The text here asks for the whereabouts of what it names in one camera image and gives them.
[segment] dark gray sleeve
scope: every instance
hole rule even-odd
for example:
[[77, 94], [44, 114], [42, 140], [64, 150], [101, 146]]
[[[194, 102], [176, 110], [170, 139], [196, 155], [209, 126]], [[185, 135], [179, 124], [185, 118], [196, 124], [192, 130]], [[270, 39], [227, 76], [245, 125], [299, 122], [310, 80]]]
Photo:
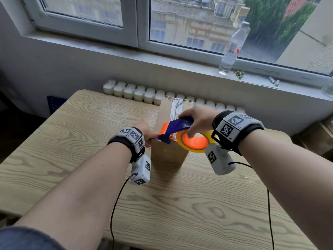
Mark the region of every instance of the dark gray sleeve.
[[65, 250], [55, 239], [36, 229], [18, 226], [0, 230], [0, 250]]

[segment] tape roll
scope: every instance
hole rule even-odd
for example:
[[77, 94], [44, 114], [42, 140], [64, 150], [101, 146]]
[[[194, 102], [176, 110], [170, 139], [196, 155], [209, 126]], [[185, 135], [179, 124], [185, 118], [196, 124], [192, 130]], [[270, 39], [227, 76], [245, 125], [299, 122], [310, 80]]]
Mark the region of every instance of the tape roll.
[[194, 152], [194, 153], [204, 153], [205, 148], [210, 143], [216, 143], [214, 139], [211, 138], [213, 131], [201, 132], [202, 137], [194, 136], [190, 139], [187, 136], [187, 130], [177, 132], [176, 139], [178, 144], [184, 149]]

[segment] bottle cap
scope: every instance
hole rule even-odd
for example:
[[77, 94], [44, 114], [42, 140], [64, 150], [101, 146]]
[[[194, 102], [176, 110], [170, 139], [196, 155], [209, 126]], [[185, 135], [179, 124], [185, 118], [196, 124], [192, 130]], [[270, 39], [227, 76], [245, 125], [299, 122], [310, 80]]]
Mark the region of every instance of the bottle cap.
[[250, 24], [248, 23], [248, 22], [242, 22], [242, 25], [240, 26], [241, 28], [245, 28], [245, 29], [247, 29], [247, 28], [249, 28], [250, 27]]

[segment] bottle label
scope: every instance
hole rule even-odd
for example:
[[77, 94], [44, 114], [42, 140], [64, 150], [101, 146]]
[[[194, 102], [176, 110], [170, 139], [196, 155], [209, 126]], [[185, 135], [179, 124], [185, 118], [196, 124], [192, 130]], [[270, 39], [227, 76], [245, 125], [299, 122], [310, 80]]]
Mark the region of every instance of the bottle label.
[[230, 53], [230, 54], [235, 54], [236, 53], [238, 55], [239, 52], [240, 52], [240, 49], [241, 49], [241, 47], [238, 47], [237, 44], [231, 43], [227, 47], [227, 52]]

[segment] dark floor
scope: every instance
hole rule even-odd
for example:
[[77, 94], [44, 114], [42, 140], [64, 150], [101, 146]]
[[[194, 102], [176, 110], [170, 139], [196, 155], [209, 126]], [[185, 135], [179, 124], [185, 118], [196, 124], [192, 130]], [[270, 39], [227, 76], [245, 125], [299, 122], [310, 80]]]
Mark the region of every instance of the dark floor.
[[0, 112], [0, 163], [45, 120], [17, 110], [5, 109]]

